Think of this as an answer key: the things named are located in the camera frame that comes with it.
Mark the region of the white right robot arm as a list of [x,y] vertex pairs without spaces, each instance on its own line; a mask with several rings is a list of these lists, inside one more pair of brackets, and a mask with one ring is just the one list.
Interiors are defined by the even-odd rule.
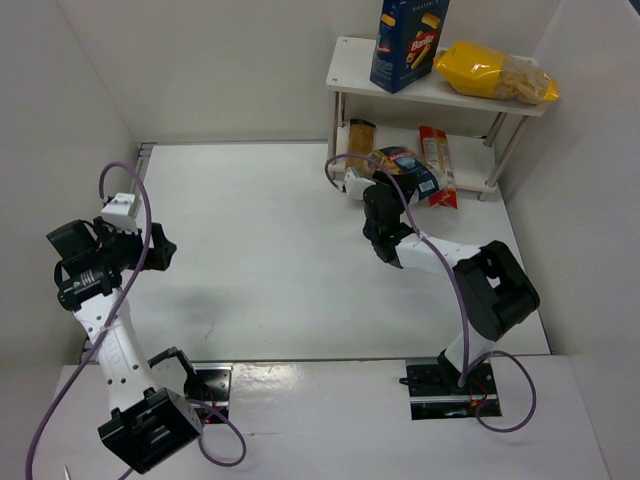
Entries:
[[461,333],[437,358],[443,381],[462,388],[480,358],[540,306],[540,297],[510,248],[494,240],[459,244],[417,229],[400,177],[374,174],[363,193],[363,234],[378,258],[398,269],[448,280],[461,314]]

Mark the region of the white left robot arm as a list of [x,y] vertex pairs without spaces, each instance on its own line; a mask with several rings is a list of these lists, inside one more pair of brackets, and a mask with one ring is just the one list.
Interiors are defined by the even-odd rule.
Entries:
[[201,421],[189,401],[153,376],[124,297],[123,272],[165,271],[177,247],[152,223],[151,248],[139,228],[122,231],[97,217],[74,220],[47,236],[61,259],[54,269],[61,306],[96,346],[107,384],[110,419],[99,426],[104,446],[145,474],[199,438]]

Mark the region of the tricolor fusilli pasta bag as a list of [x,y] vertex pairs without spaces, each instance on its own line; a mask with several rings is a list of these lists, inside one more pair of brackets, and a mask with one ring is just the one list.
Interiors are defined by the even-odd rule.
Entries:
[[374,150],[371,156],[394,176],[409,204],[434,206],[448,198],[446,177],[412,150],[390,146]]

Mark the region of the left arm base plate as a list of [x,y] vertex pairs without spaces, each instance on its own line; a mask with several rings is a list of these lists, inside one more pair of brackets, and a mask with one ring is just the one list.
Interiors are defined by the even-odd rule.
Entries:
[[194,363],[195,376],[184,385],[185,396],[215,407],[229,417],[229,400],[233,367],[229,363]]

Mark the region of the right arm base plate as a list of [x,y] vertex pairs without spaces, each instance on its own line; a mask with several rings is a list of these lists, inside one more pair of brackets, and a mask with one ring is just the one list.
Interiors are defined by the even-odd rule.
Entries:
[[502,415],[490,364],[484,363],[467,377],[464,387],[449,385],[434,358],[409,360],[399,383],[408,390],[412,420],[473,418]]

